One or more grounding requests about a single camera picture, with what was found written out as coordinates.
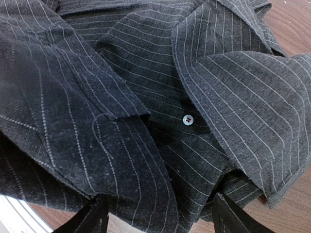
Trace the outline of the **black pinstriped long sleeve shirt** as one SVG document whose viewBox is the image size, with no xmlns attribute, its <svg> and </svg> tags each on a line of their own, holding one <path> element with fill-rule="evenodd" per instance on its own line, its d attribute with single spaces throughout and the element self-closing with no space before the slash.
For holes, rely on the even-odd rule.
<svg viewBox="0 0 311 233">
<path fill-rule="evenodd" d="M 274 207 L 311 163 L 311 57 L 268 0 L 3 0 L 0 193 L 146 233 Z"/>
</svg>

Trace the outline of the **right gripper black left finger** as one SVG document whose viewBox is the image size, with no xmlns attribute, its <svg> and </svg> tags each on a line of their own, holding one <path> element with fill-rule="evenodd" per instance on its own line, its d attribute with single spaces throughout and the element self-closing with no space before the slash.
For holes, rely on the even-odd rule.
<svg viewBox="0 0 311 233">
<path fill-rule="evenodd" d="M 54 233 L 106 233 L 109 221 L 109 202 L 97 195 Z"/>
</svg>

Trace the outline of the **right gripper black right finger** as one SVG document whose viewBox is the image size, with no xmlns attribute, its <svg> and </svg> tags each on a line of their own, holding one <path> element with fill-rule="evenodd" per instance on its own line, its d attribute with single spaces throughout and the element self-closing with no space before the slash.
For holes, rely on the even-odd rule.
<svg viewBox="0 0 311 233">
<path fill-rule="evenodd" d="M 214 195 L 212 217 L 215 233 L 274 233 L 223 193 Z"/>
</svg>

